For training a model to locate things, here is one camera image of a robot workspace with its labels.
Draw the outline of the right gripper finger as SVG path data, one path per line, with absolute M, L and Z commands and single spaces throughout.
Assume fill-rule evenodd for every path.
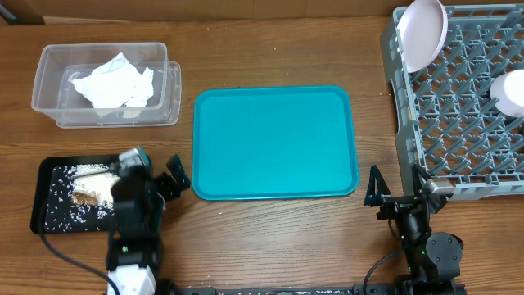
M 379 207 L 391 198 L 391 191 L 376 165 L 370 167 L 369 183 L 364 198 L 366 207 Z
M 413 193 L 419 195 L 424 191 L 424 184 L 431 178 L 431 176 L 418 164 L 414 163 L 411 166 Z

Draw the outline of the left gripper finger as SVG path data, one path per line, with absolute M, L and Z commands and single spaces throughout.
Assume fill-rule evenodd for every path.
M 105 174 L 105 173 L 112 174 L 113 172 L 109 168 L 108 169 L 104 169 L 104 170 L 95 170 L 95 171 L 87 172 L 87 173 L 84 173 L 84 174 L 73 175 L 72 179 L 78 179 L 78 178 L 82 178 L 82 177 L 88 177 L 88 176 L 92 176 L 92 175 L 99 175 L 99 174 Z
M 191 181 L 183 168 L 182 162 L 178 154 L 174 154 L 166 163 L 166 168 L 171 174 L 171 178 L 175 183 L 175 188 L 182 192 L 191 186 Z

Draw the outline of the white shallow bowl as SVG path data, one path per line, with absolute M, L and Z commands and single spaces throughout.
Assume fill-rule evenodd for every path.
M 495 78 L 490 86 L 490 98 L 497 99 L 495 107 L 511 117 L 523 117 L 524 70 L 513 70 Z

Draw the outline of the white napkin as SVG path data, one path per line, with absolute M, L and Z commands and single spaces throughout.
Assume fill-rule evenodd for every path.
M 93 108 L 144 107 L 155 93 L 153 78 L 153 70 L 146 67 L 140 73 L 120 52 L 90 75 L 71 83 Z

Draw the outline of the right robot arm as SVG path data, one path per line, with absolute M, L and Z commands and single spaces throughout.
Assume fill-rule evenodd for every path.
M 387 294 L 465 294 L 465 286 L 454 282 L 461 273 L 463 240 L 455 234 L 434 233 L 430 225 L 431 215 L 448 203 L 454 186 L 447 179 L 432 178 L 418 164 L 412 165 L 411 174 L 413 194 L 395 197 L 378 167 L 370 167 L 364 205 L 379 209 L 377 219 L 388 222 L 400 249 L 371 267 L 364 277 L 362 293 L 371 293 L 368 281 L 378 266 L 404 254 L 409 272 L 396 276 L 394 283 L 386 286 Z

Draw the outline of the white round plate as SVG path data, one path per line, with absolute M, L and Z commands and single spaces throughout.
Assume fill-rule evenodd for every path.
M 439 0 L 415 0 L 405 10 L 397 29 L 402 59 L 409 73 L 429 66 L 444 46 L 448 16 Z

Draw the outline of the pile of white rice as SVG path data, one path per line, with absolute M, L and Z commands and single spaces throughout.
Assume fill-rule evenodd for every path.
M 103 164 L 57 166 L 52 170 L 47 195 L 44 229 L 48 233 L 97 232 L 110 227 L 113 210 L 111 187 L 120 178 L 110 173 L 72 179 L 73 175 L 107 169 Z M 78 206 L 71 201 L 73 192 L 87 193 L 98 200 L 97 206 Z

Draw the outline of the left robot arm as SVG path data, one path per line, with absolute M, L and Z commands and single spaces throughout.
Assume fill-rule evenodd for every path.
M 166 172 L 154 176 L 150 157 L 136 147 L 119 154 L 108 168 L 86 174 L 119 177 L 111 186 L 114 220 L 104 275 L 108 294 L 181 293 L 172 279 L 158 277 L 164 252 L 160 225 L 165 204 L 180 197 L 191 181 L 178 155 L 167 161 L 166 168 Z

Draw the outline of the brown food scrap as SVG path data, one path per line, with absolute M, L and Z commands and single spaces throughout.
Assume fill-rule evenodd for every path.
M 73 192 L 71 201 L 78 206 L 96 207 L 98 205 L 98 200 L 95 197 L 82 192 Z

